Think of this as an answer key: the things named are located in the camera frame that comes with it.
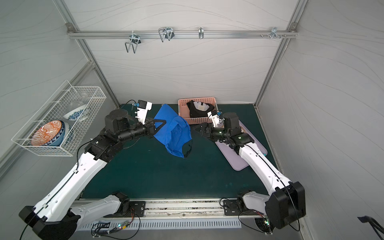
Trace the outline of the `blue baseball cap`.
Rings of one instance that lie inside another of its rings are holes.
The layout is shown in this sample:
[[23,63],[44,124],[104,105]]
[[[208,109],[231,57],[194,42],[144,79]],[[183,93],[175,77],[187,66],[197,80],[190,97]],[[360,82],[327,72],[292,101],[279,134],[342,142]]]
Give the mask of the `blue baseball cap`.
[[169,154],[187,158],[192,151],[192,135],[186,120],[167,104],[162,105],[155,120],[166,121],[155,134],[155,138],[165,146]]

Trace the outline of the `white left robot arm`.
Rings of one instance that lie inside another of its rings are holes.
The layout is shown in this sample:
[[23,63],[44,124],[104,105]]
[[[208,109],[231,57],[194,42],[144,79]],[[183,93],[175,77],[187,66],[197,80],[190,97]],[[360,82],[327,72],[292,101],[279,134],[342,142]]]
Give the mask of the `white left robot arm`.
[[139,122],[130,124],[124,109],[105,117],[105,128],[84,149],[75,166],[56,187],[34,206],[24,207],[20,218],[42,240],[68,240],[76,230],[101,217],[127,212],[129,198],[114,193],[83,207],[72,208],[73,202],[88,183],[123,149],[127,141],[154,136],[167,122],[147,119],[139,109]]

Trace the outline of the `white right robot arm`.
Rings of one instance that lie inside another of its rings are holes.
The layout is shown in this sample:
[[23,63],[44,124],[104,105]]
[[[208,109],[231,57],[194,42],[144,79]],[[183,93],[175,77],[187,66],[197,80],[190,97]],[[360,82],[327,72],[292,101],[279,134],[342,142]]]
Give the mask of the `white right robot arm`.
[[230,148],[243,159],[264,184],[267,194],[250,191],[241,196],[240,214],[258,213],[268,225],[277,229],[298,222],[306,215],[305,188],[284,176],[261,152],[256,140],[244,131],[236,113],[210,113],[211,123],[193,129],[212,142]]

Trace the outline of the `black baseball cap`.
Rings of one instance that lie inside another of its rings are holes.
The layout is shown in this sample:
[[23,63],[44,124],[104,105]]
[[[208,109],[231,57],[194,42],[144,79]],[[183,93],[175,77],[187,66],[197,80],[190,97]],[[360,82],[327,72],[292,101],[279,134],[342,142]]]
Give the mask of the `black baseball cap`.
[[212,104],[206,104],[198,101],[187,102],[187,107],[190,110],[190,118],[206,118],[208,117],[208,112],[215,109],[215,106]]

